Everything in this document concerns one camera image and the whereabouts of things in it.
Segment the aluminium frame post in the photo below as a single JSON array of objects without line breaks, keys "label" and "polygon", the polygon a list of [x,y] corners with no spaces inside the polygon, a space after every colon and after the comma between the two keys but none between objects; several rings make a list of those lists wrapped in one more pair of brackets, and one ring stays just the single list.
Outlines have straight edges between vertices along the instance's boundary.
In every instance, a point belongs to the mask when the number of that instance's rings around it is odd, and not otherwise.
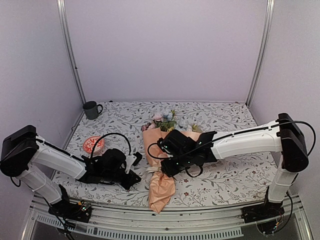
[{"label": "aluminium frame post", "polygon": [[263,67],[265,52],[266,52],[266,49],[268,46],[270,31],[271,31],[271,27],[272,27],[275,0],[267,0],[266,3],[267,3],[267,5],[266,5],[260,47],[259,47],[259,51],[258,51],[258,55],[257,55],[257,60],[256,60],[251,84],[250,84],[248,95],[247,95],[246,102],[245,102],[245,105],[248,108],[251,107],[253,100],[254,100],[255,92],[256,92],[256,89],[258,86],[258,82],[259,82],[262,67]]},{"label": "aluminium frame post", "polygon": [[85,97],[85,93],[84,93],[83,86],[81,83],[75,54],[73,51],[71,35],[70,35],[69,26],[68,26],[65,1],[64,0],[57,0],[56,3],[57,3],[59,21],[60,21],[60,25],[61,25],[62,35],[64,38],[64,43],[65,43],[65,47],[66,47],[67,56],[69,59],[71,72],[72,72],[72,75],[74,78],[75,87],[78,92],[80,102],[83,105],[86,102],[86,97]]}]

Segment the red white patterned dish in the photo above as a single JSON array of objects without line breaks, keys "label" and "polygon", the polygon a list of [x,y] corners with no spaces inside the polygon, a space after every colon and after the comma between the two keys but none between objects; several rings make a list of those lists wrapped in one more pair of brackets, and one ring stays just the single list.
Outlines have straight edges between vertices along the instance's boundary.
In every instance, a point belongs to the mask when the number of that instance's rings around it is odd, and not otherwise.
[{"label": "red white patterned dish", "polygon": [[[90,136],[89,138],[87,138],[82,145],[83,150],[86,153],[91,154],[94,148],[94,145],[99,139],[100,139],[100,136],[96,136],[96,135]],[[96,155],[102,152],[104,147],[105,147],[105,140],[104,139],[99,140],[97,145],[94,148],[93,155]]]}]

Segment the beige wrapping paper sheet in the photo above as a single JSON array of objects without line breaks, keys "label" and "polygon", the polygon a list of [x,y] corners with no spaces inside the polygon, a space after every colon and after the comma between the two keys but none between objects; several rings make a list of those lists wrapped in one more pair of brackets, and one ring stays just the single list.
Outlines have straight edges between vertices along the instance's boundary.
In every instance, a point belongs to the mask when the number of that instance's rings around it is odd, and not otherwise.
[{"label": "beige wrapping paper sheet", "polygon": [[168,177],[161,170],[161,161],[155,157],[166,158],[168,155],[163,153],[156,145],[158,139],[164,138],[168,132],[161,131],[159,128],[148,129],[142,132],[146,160],[149,164],[144,175],[152,173],[149,182],[148,206],[149,208],[159,214],[165,206],[170,202],[171,197],[176,193],[175,180]]}]

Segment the blue fake flower stem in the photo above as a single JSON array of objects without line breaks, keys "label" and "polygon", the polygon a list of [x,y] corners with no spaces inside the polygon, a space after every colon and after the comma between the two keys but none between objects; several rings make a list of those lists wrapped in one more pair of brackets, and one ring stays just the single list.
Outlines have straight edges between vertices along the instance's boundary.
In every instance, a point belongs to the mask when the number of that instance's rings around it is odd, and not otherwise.
[{"label": "blue fake flower stem", "polygon": [[160,126],[164,132],[172,130],[192,132],[193,128],[184,117],[177,117],[175,110],[166,110],[162,112],[162,122]]}]

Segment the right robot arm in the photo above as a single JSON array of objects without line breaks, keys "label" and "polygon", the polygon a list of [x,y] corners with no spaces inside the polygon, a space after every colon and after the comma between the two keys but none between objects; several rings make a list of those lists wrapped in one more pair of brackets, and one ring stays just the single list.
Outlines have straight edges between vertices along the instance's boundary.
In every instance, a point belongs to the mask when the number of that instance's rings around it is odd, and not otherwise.
[{"label": "right robot arm", "polygon": [[269,218],[278,210],[297,174],[309,165],[305,136],[287,113],[280,113],[275,121],[231,133],[216,131],[201,133],[193,140],[178,130],[171,131],[157,141],[157,146],[169,157],[161,161],[162,171],[169,177],[215,163],[228,157],[252,153],[281,153],[279,167],[266,192],[266,201],[259,206],[262,218]]}]

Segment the dark grey mug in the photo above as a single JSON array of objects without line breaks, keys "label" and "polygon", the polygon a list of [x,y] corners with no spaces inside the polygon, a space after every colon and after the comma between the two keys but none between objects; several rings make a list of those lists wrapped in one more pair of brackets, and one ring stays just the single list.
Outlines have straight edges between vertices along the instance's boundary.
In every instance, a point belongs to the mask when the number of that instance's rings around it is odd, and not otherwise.
[{"label": "dark grey mug", "polygon": [[84,114],[88,120],[95,120],[103,111],[103,106],[96,101],[87,101],[82,105]]}]

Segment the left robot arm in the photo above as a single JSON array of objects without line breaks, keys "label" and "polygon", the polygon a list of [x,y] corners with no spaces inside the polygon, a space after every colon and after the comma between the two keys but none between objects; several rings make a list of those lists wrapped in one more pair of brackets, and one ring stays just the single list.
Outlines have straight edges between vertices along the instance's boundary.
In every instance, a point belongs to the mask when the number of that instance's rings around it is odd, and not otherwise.
[{"label": "left robot arm", "polygon": [[74,205],[68,201],[63,187],[51,181],[38,165],[62,172],[85,184],[118,183],[125,190],[141,181],[131,167],[142,159],[138,152],[125,155],[116,148],[107,149],[101,155],[77,157],[37,134],[33,125],[27,125],[7,136],[2,142],[0,171],[7,177],[24,182],[63,216],[74,213]]}]

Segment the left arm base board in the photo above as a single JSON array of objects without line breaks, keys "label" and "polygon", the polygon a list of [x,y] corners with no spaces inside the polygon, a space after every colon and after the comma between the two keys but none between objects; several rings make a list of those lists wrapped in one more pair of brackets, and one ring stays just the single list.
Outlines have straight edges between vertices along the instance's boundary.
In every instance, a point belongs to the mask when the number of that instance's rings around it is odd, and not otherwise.
[{"label": "left arm base board", "polygon": [[49,213],[63,219],[88,223],[92,215],[92,207],[84,201],[72,203],[62,199],[55,204],[49,204]]}]

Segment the left aluminium frame post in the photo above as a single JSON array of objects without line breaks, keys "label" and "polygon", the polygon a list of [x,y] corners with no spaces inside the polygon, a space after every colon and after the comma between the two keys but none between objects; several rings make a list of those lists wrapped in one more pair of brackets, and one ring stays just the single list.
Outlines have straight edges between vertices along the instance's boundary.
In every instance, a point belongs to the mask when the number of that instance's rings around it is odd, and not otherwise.
[{"label": "left aluminium frame post", "polygon": [[86,97],[85,97],[85,93],[84,93],[83,86],[81,83],[75,54],[73,51],[71,35],[70,35],[69,26],[68,26],[65,1],[64,0],[57,0],[56,3],[57,3],[59,21],[60,21],[60,25],[61,25],[62,35],[64,38],[64,43],[65,43],[65,47],[66,47],[67,56],[69,59],[71,72],[72,72],[72,75],[74,78],[75,87],[78,92],[80,102],[83,105],[86,102]]}]

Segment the right aluminium frame post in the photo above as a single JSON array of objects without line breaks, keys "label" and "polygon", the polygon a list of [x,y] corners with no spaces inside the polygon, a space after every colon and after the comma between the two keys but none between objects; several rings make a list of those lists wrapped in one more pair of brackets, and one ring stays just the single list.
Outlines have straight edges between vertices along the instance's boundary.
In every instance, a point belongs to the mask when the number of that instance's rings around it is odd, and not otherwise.
[{"label": "right aluminium frame post", "polygon": [[248,108],[251,107],[253,100],[254,100],[255,92],[256,92],[256,89],[258,86],[258,82],[259,82],[262,67],[263,67],[265,52],[266,52],[266,49],[268,46],[270,31],[271,31],[271,27],[272,27],[275,0],[267,0],[266,3],[267,3],[267,5],[266,5],[260,47],[259,47],[259,51],[258,51],[258,55],[257,55],[257,60],[256,60],[251,84],[250,84],[248,95],[247,95],[246,102],[245,102],[245,105]]}]

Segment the right arm base board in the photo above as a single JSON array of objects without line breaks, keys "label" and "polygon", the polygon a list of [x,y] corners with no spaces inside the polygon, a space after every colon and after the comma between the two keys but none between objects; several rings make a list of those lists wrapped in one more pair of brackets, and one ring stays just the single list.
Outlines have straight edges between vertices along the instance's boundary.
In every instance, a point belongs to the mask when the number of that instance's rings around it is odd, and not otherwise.
[{"label": "right arm base board", "polygon": [[267,222],[256,225],[258,231],[263,235],[272,235],[278,229],[282,221],[284,208],[280,206],[266,206],[263,203],[259,205],[247,206],[241,209],[241,218],[245,223],[253,223],[272,218]]}]

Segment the pale pink white flower stem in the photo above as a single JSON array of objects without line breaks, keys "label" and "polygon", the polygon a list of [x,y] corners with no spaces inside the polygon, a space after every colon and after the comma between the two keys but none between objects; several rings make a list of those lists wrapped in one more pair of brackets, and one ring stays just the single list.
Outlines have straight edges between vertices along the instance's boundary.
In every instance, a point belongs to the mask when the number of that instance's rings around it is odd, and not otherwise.
[{"label": "pale pink white flower stem", "polygon": [[164,121],[164,117],[161,113],[155,113],[152,117],[152,123],[147,127],[148,130],[159,128]]}]

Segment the white lace ribbon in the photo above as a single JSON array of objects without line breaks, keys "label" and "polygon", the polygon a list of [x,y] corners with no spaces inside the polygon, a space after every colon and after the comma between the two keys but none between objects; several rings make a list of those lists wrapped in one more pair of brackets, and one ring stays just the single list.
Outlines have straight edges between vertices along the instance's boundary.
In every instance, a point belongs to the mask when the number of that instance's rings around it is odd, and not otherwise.
[{"label": "white lace ribbon", "polygon": [[143,179],[161,180],[164,177],[161,166],[151,166],[146,168],[142,175]]}]

